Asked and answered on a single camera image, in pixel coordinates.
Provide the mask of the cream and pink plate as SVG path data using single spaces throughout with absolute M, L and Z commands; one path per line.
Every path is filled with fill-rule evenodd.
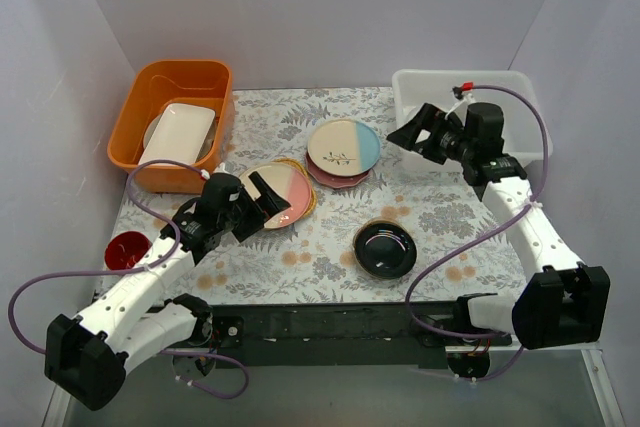
M 284 162 L 264 163 L 246 170 L 240 175 L 240 180 L 252 198 L 256 199 L 259 193 L 249 180 L 252 172 L 258 172 L 279 196 L 291 204 L 289 209 L 265 223 L 266 230 L 290 226 L 303 217 L 311 205 L 312 187 L 308 178 L 300 170 Z

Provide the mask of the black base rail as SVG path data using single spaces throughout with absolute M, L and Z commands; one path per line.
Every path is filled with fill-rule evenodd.
M 506 347 L 506 336 L 478 341 L 442 337 L 453 319 L 451 302 L 218 305 L 204 319 L 174 304 L 144 315 L 115 351 L 137 366 L 165 348 L 213 350 L 249 367 L 409 365 L 444 369 L 446 350 L 476 357 Z

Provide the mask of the black gold-rimmed bowl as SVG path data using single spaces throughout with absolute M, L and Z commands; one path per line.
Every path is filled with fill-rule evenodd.
M 398 223 L 374 219 L 354 235 L 353 252 L 358 265 L 380 280 L 396 280 L 415 266 L 418 250 L 411 235 Z

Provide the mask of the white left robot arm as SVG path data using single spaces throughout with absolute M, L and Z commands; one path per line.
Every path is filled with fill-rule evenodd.
M 129 373 L 164 349 L 181 343 L 212 346 L 214 314 L 207 302 L 182 294 L 158 312 L 153 305 L 225 234 L 242 242 L 289 206 L 282 191 L 257 172 L 246 181 L 211 174 L 200 196 L 167 220 L 131 273 L 74 317 L 59 315 L 49 324 L 46 377 L 97 411 L 116 396 Z

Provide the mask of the cream and blue plate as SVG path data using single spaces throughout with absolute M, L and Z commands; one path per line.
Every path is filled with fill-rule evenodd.
M 307 153 L 328 174 L 351 177 L 369 171 L 381 155 L 376 132 L 354 119 L 336 119 L 319 125 L 310 135 Z

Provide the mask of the red lacquer cup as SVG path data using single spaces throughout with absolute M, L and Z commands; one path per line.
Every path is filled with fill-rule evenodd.
M 126 231 L 115 236 L 104 252 L 104 263 L 110 271 L 133 268 L 148 252 L 151 241 L 141 232 Z

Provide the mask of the floral table mat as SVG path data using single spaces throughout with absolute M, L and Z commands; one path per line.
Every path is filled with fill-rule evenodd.
M 233 174 L 277 159 L 302 160 L 320 124 L 353 118 L 385 137 L 396 127 L 388 88 L 238 91 L 228 142 Z M 409 172 L 400 151 L 383 143 L 369 177 L 355 187 L 315 185 L 311 214 L 244 242 L 232 236 L 169 286 L 165 299 L 188 293 L 213 305 L 449 301 L 471 293 L 518 296 L 526 279 L 505 236 L 476 238 L 496 225 L 462 176 Z M 354 235 L 374 219 L 394 221 L 418 249 L 414 268 L 383 281 L 357 263 Z

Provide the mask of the dark pink scalloped plate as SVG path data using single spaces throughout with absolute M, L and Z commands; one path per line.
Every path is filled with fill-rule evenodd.
M 320 169 L 309 157 L 305 157 L 305 165 L 307 173 L 320 185 L 330 187 L 334 190 L 355 187 L 358 184 L 366 180 L 371 170 L 367 170 L 364 173 L 355 176 L 337 176 L 329 174 L 328 172 Z

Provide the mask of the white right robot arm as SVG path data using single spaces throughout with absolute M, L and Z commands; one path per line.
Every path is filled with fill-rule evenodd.
M 561 239 L 537 202 L 519 161 L 505 153 L 502 109 L 471 104 L 465 120 L 424 104 L 390 143 L 435 163 L 463 168 L 467 184 L 493 213 L 516 251 L 527 284 L 517 299 L 469 294 L 457 299 L 452 330 L 430 326 L 464 344 L 513 335 L 528 349 L 591 343 L 599 339 L 610 290 L 601 266 L 588 266 Z

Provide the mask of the white rectangular dish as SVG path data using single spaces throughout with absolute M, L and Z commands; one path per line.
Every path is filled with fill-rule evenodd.
M 172 160 L 194 164 L 206 134 L 215 120 L 215 111 L 185 103 L 171 103 L 160 115 L 155 132 L 139 163 Z

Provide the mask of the orange plastic bin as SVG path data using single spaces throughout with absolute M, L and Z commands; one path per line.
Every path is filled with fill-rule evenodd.
M 136 76 L 108 143 L 110 161 L 153 193 L 198 194 L 199 175 L 178 161 L 212 171 L 226 156 L 235 107 L 232 72 L 216 60 L 161 60 Z

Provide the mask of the white plastic bin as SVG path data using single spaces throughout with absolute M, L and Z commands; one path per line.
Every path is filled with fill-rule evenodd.
M 392 76 L 396 126 L 400 128 L 406 124 L 425 103 L 443 111 L 452 109 L 457 102 L 452 88 L 467 82 L 474 84 L 474 100 L 501 107 L 504 114 L 504 151 L 517 158 L 524 167 L 542 160 L 542 137 L 530 109 L 508 93 L 483 88 L 485 85 L 507 88 L 536 106 L 538 102 L 530 80 L 517 71 L 398 70 Z

